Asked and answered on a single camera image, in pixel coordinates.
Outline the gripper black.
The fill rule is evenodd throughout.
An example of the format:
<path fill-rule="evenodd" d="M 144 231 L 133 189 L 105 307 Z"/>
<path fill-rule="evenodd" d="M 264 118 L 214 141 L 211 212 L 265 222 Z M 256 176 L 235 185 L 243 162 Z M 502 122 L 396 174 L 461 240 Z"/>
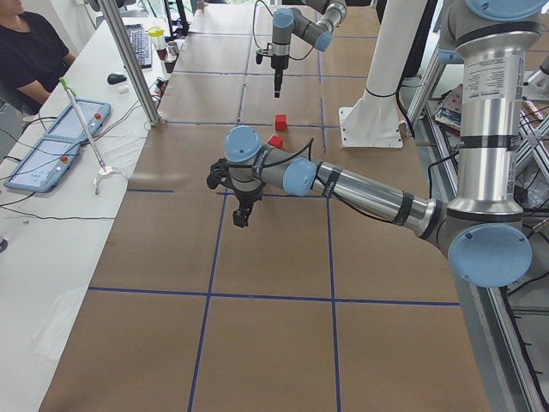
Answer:
<path fill-rule="evenodd" d="M 274 73 L 274 97 L 280 98 L 281 86 L 283 82 L 283 70 L 287 68 L 287 56 L 273 55 L 271 57 L 271 67 L 275 70 Z"/>
<path fill-rule="evenodd" d="M 252 190 L 242 190 L 234 187 L 232 190 L 238 200 L 238 208 L 232 212 L 232 220 L 235 226 L 248 227 L 250 210 L 253 209 L 255 202 L 262 200 L 264 184 Z"/>

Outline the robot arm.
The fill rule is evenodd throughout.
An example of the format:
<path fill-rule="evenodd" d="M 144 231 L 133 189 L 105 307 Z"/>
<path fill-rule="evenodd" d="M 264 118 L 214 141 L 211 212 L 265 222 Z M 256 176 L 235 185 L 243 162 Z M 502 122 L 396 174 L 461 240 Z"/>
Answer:
<path fill-rule="evenodd" d="M 274 96 L 279 98 L 284 71 L 288 68 L 292 36 L 295 35 L 320 52 L 325 52 L 334 29 L 347 17 L 345 1 L 302 1 L 322 15 L 314 22 L 293 7 L 277 9 L 272 20 L 272 37 L 268 55 L 274 70 Z"/>
<path fill-rule="evenodd" d="M 467 282 L 517 290 L 528 283 L 534 259 L 513 193 L 522 61 L 539 36 L 541 8 L 539 1 L 463 1 L 445 11 L 441 34 L 464 63 L 461 142 L 445 159 L 459 178 L 450 202 L 414 197 L 303 152 L 289 154 L 263 144 L 246 126 L 227 133 L 225 155 L 211 168 L 208 184 L 234 191 L 237 226 L 247 225 L 265 185 L 295 196 L 317 191 L 362 215 L 413 230 Z"/>

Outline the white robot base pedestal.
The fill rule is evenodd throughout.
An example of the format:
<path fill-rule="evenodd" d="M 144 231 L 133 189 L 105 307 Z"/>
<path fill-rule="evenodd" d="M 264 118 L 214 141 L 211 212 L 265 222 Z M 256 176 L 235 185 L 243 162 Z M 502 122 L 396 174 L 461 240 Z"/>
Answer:
<path fill-rule="evenodd" d="M 345 148 L 401 148 L 397 96 L 421 27 L 431 26 L 435 1 L 390 0 L 385 4 L 365 91 L 352 107 L 339 109 Z"/>

